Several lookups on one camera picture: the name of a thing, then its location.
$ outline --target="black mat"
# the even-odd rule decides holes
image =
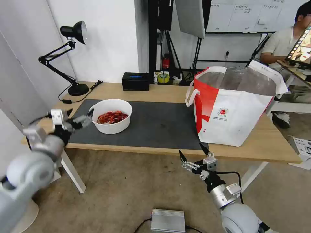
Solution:
[[[86,114],[100,100],[84,100],[74,117]],[[103,134],[92,123],[72,134],[71,143],[200,150],[194,110],[184,103],[129,101],[133,113],[128,128]]]

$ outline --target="gray floor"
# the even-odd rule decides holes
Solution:
[[[291,114],[282,133],[311,139],[310,114]],[[85,182],[79,194],[68,175],[34,198],[39,215],[26,233],[134,232],[152,208],[185,211],[186,224],[206,233],[222,232],[217,209],[204,182],[182,169],[177,156],[94,150],[66,150]],[[199,157],[188,158],[191,161]],[[249,161],[219,161],[219,171],[245,173]],[[270,163],[243,193],[259,218],[280,233],[310,232],[311,171]],[[223,177],[227,183],[234,175]],[[150,223],[139,232],[150,232]]]

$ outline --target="white bowl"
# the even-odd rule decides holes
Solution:
[[[91,109],[94,109],[93,117],[92,117],[92,121],[94,125],[100,132],[104,134],[116,134],[116,133],[122,132],[130,124],[132,106],[125,100],[120,100],[120,99],[103,100],[93,105]],[[106,112],[110,112],[110,111],[115,112],[118,110],[123,113],[126,113],[129,116],[125,118],[124,120],[111,124],[111,125],[103,125],[103,124],[97,123],[97,119],[100,115]]]

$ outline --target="red and white bag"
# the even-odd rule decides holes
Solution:
[[[194,91],[189,98],[194,84]],[[287,92],[283,77],[252,61],[248,68],[209,67],[191,82],[186,105],[194,103],[201,142],[241,146],[272,97]]]

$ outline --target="lamp arm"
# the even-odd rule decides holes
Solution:
[[[65,50],[64,52],[60,53],[60,54],[53,54],[55,53],[56,51],[66,47],[67,45],[70,46],[70,49],[67,49]],[[70,76],[68,76],[67,74],[61,72],[60,70],[56,69],[54,66],[52,66],[50,64],[50,61],[54,60],[55,58],[57,57],[60,57],[61,55],[73,50],[75,48],[75,41],[73,40],[70,40],[68,41],[66,44],[64,44],[63,46],[53,50],[52,52],[44,55],[44,56],[41,56],[39,57],[39,62],[42,64],[42,65],[45,65],[46,67],[48,67],[49,69],[53,70],[55,73],[57,73],[58,75],[62,76],[64,79],[66,79],[68,82],[72,83],[73,85],[77,84],[76,82],[76,79],[74,78],[71,78]]]

